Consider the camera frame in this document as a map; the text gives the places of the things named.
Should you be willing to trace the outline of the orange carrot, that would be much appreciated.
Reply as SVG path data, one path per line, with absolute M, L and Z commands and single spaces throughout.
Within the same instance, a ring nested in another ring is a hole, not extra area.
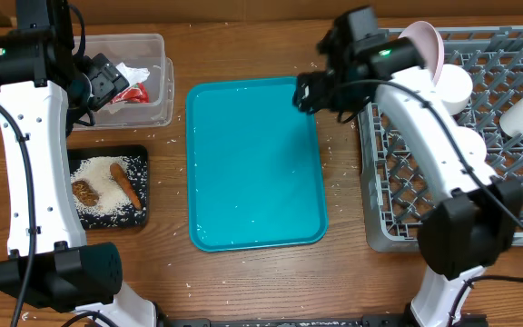
M 118 163 L 112 163 L 110 165 L 110 174 L 113 180 L 120 186 L 124 194 L 131 201 L 133 207 L 137 211 L 141 211 L 143 209 L 143 206 L 140 201 L 140 198 L 138 197 L 134 188 L 132 187 L 125 171 L 123 170 L 123 167 Z

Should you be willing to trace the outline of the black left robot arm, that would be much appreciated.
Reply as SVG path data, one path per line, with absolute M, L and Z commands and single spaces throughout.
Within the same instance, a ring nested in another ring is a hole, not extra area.
M 102 326 L 163 326 L 159 306 L 123 279 L 112 243 L 91 245 L 74 205 L 66 139 L 128 81 L 85 55 L 80 12 L 65 0 L 19 1 L 17 27 L 0 36 L 0 128 L 10 195 L 0 292 L 18 306 L 67 312 Z

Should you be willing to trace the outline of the pink bowl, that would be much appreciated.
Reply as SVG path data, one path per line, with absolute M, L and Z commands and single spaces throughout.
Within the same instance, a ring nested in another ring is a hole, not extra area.
M 456 129 L 458 147 L 469 164 L 484 163 L 488 154 L 487 146 L 482 136 L 468 127 L 459 126 Z

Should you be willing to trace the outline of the white napkin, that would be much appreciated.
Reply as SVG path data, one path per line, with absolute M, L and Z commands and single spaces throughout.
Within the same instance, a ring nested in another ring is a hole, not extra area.
M 150 76 L 150 72 L 147 68 L 132 68 L 132 67 L 126 66 L 124 63 L 119 63 L 116 66 L 116 68 L 129 82 L 128 87 L 133 86 L 134 84 L 144 83 Z M 116 103 L 116 104 L 110 104 L 110 102 L 109 102 L 109 104 L 105 107 L 105 109 L 110 114 L 115 114 L 116 112 L 120 111 L 124 107 L 125 104 L 132 104 L 132 103 L 120 102 L 120 103 Z

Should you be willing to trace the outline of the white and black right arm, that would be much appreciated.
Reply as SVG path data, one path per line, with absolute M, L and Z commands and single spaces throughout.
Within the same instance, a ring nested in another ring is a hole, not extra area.
M 408 38 L 390 40 L 368 6 L 337 17 L 317 45 L 319 72 L 299 74 L 292 101 L 347 122 L 375 104 L 400 135 L 429 188 L 433 209 L 417 239 L 427 269 L 404 326 L 460 326 L 469 287 L 509 249 L 523 191 L 504 182 L 462 136 L 423 57 Z

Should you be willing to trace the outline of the large white plate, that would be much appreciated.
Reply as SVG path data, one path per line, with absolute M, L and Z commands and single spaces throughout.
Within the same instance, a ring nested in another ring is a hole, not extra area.
M 417 21 L 406 27 L 399 38 L 408 38 L 415 45 L 436 84 L 441 75 L 445 54 L 440 33 L 430 23 Z

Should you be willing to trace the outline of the white ceramic bowl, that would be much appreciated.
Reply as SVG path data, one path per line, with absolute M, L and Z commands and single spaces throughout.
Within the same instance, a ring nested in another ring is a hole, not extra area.
M 442 66 L 436 90 L 450 115 L 463 111 L 471 97 L 473 82 L 470 74 L 454 64 Z

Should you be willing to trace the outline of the red snack wrapper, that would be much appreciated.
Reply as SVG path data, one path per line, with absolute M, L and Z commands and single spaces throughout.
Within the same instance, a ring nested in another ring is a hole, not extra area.
M 134 84 L 128 87 L 124 91 L 120 92 L 115 98 L 110 101 L 110 104 L 116 104 L 120 102 L 133 103 L 133 104 L 144 104 L 149 103 L 149 95 L 144 87 L 143 83 Z

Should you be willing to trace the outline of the brown patterned food piece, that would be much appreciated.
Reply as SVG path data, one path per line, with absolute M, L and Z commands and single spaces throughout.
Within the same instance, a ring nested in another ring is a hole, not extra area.
M 72 191 L 77 200 L 85 206 L 96 206 L 99 202 L 99 195 L 84 180 L 73 182 Z

